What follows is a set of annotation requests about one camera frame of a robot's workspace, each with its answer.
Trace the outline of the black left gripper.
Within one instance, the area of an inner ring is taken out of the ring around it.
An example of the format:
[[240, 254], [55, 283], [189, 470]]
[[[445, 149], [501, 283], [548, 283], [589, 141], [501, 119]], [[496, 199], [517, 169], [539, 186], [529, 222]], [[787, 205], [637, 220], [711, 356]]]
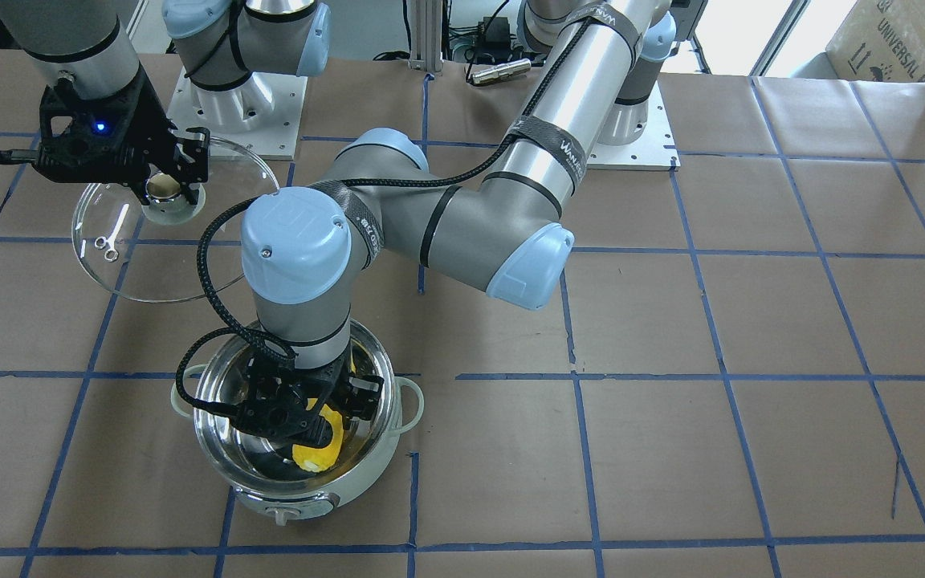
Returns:
[[373, 421], [376, 417], [385, 378], [357, 372], [346, 360], [336, 360], [318, 369], [305, 371], [302, 388], [320, 406], [329, 406], [341, 416]]

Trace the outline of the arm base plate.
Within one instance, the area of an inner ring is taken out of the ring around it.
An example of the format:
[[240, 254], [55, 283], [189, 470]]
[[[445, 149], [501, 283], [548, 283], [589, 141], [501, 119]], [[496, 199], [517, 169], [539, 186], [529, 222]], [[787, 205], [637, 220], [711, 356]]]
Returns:
[[264, 160], [293, 161], [308, 78], [208, 65], [179, 81], [168, 115], [181, 131], [245, 146]]
[[678, 169], [673, 131], [656, 83], [649, 98], [635, 105], [614, 105], [598, 142], [589, 153], [589, 169]]

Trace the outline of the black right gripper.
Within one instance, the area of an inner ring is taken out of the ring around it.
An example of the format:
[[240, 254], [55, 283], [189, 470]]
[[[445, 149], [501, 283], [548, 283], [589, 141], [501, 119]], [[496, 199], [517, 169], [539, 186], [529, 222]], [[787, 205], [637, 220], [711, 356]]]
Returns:
[[133, 176], [129, 188], [143, 207], [149, 207], [151, 167], [177, 181], [177, 193], [190, 206], [198, 204], [201, 183], [208, 179], [210, 130], [187, 128], [189, 136], [176, 136], [169, 128], [133, 127], [129, 146], [133, 149]]

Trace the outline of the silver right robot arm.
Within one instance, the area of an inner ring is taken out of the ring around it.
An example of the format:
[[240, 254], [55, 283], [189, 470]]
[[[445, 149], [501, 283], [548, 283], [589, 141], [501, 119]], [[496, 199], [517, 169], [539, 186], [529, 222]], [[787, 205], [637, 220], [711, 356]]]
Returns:
[[[178, 136], [106, 1], [0, 1], [0, 19], [47, 84], [33, 150], [0, 150], [58, 183], [104, 183], [143, 207], [198, 207], [209, 178], [210, 129], [259, 120], [271, 98], [262, 73], [311, 77], [326, 67], [330, 10], [320, 1], [165, 1], [166, 33], [195, 95], [201, 127]], [[220, 110], [238, 99], [241, 121]]]

